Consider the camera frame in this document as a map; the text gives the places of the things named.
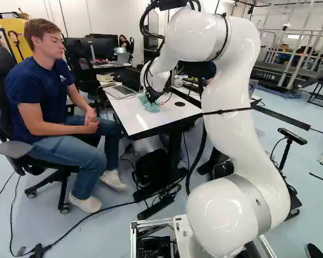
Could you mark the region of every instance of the man's arm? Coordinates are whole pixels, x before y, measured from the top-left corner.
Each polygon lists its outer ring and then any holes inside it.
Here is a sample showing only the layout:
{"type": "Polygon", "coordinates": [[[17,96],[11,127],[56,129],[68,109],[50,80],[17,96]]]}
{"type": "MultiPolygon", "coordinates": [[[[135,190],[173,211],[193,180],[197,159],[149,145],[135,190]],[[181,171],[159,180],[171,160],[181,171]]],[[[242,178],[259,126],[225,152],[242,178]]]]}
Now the man's arm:
{"type": "Polygon", "coordinates": [[[98,122],[88,123],[83,126],[69,126],[48,123],[43,120],[42,110],[39,103],[19,103],[18,109],[23,121],[33,135],[67,135],[95,133],[98,122]]]}
{"type": "Polygon", "coordinates": [[[87,102],[85,101],[85,99],[79,94],[74,84],[67,87],[67,93],[74,105],[84,110],[85,112],[89,110],[93,111],[93,108],[90,107],[89,104],[87,104],[87,102]]]}

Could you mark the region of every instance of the office chair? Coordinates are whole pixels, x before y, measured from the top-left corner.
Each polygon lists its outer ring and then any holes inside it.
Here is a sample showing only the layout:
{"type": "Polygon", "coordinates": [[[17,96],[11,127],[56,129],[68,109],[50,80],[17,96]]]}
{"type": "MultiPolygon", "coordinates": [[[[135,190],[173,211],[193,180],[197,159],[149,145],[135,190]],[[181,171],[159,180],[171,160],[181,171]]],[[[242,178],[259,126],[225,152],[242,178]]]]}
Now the office chair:
{"type": "MultiPolygon", "coordinates": [[[[42,174],[47,168],[56,169],[56,172],[52,175],[46,177],[38,184],[25,189],[25,194],[28,198],[34,198],[39,188],[49,183],[61,182],[58,210],[61,214],[66,214],[69,212],[69,204],[65,203],[67,179],[71,173],[77,173],[79,168],[34,159],[27,155],[33,148],[31,145],[20,141],[10,141],[12,137],[12,120],[10,105],[4,91],[4,80],[8,72],[15,65],[16,62],[13,56],[6,48],[0,47],[0,140],[2,141],[0,144],[0,154],[6,156],[16,173],[20,176],[24,176],[26,173],[37,176],[42,174]]],[[[97,134],[75,136],[93,146],[97,146],[100,140],[100,136],[97,134]]]]}
{"type": "Polygon", "coordinates": [[[134,38],[133,37],[130,37],[129,38],[129,41],[130,41],[130,55],[129,55],[129,61],[133,60],[133,53],[134,53],[134,38]]]}
{"type": "Polygon", "coordinates": [[[96,109],[97,116],[99,117],[101,100],[97,97],[97,89],[101,86],[101,84],[97,80],[96,74],[93,72],[94,68],[86,52],[80,51],[81,47],[79,46],[75,48],[76,51],[74,50],[74,46],[76,44],[81,44],[81,42],[79,40],[72,40],[72,38],[64,38],[64,45],[66,48],[65,57],[74,76],[74,84],[78,90],[87,93],[87,98],[93,101],[93,103],[90,103],[89,105],[96,109]],[[86,64],[88,65],[87,70],[83,70],[81,68],[79,63],[80,58],[86,60],[86,64]]]}

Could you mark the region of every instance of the black bag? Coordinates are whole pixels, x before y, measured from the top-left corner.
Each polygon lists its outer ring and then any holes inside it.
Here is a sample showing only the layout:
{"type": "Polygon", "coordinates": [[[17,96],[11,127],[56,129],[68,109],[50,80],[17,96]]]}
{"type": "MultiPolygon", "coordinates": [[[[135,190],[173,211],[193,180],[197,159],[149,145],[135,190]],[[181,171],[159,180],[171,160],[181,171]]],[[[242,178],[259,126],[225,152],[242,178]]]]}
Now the black bag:
{"type": "Polygon", "coordinates": [[[142,185],[164,183],[169,179],[168,165],[167,153],[163,149],[156,149],[136,161],[135,174],[142,185]]]}

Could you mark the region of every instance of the chair wheel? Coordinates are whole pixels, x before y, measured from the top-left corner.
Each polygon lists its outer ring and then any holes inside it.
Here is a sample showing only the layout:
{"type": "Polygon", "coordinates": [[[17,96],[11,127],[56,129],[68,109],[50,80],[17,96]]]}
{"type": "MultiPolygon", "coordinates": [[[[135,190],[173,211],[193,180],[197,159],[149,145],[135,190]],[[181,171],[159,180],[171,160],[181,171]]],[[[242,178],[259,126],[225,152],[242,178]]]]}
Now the chair wheel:
{"type": "Polygon", "coordinates": [[[69,210],[70,210],[69,204],[65,203],[63,205],[63,207],[61,208],[60,213],[61,214],[67,214],[67,213],[69,213],[69,210]]]}
{"type": "Polygon", "coordinates": [[[33,199],[33,198],[35,198],[35,197],[37,196],[37,191],[36,191],[36,190],[33,190],[33,191],[31,191],[31,192],[28,192],[28,193],[26,194],[26,196],[27,196],[27,198],[29,198],[29,199],[33,199]]]}

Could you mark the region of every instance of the jeans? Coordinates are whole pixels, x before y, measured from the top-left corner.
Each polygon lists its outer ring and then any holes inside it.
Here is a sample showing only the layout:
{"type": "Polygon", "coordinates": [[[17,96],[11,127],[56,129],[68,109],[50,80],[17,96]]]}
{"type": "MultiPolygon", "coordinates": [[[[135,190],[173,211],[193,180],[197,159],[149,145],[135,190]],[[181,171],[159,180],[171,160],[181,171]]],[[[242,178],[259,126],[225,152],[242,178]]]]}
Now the jeans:
{"type": "MultiPolygon", "coordinates": [[[[65,125],[83,125],[85,117],[69,116],[65,125]]],[[[118,143],[121,127],[118,123],[98,118],[97,133],[106,137],[104,153],[71,135],[46,137],[32,144],[29,156],[47,162],[80,167],[72,194],[85,200],[91,196],[96,182],[103,172],[118,167],[118,143]]]]}

